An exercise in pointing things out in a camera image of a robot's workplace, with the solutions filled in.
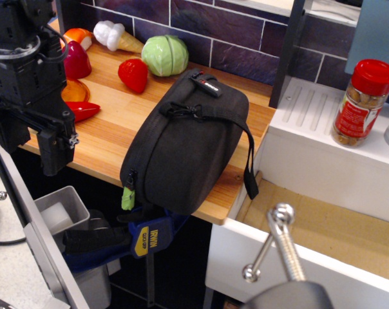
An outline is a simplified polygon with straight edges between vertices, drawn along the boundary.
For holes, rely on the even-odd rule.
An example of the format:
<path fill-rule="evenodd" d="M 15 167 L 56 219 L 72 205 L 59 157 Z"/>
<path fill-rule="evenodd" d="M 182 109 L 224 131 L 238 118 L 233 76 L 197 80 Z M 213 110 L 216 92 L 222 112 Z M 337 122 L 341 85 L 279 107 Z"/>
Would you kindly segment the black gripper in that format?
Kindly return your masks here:
<path fill-rule="evenodd" d="M 75 116 L 61 96 L 67 85 L 62 42 L 57 32 L 0 32 L 0 145 L 13 153 L 36 131 L 46 176 L 72 162 L 79 143 Z"/>

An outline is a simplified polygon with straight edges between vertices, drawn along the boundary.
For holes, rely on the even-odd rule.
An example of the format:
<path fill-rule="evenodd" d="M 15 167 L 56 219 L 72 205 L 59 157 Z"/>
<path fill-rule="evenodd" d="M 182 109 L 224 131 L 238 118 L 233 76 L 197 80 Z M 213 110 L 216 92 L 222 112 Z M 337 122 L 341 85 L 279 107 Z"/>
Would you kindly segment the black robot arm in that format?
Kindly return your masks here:
<path fill-rule="evenodd" d="M 0 145 L 12 153 L 34 130 L 46 176 L 73 161 L 78 143 L 75 115 L 62 99 L 68 49 L 52 17 L 51 1 L 0 1 Z"/>

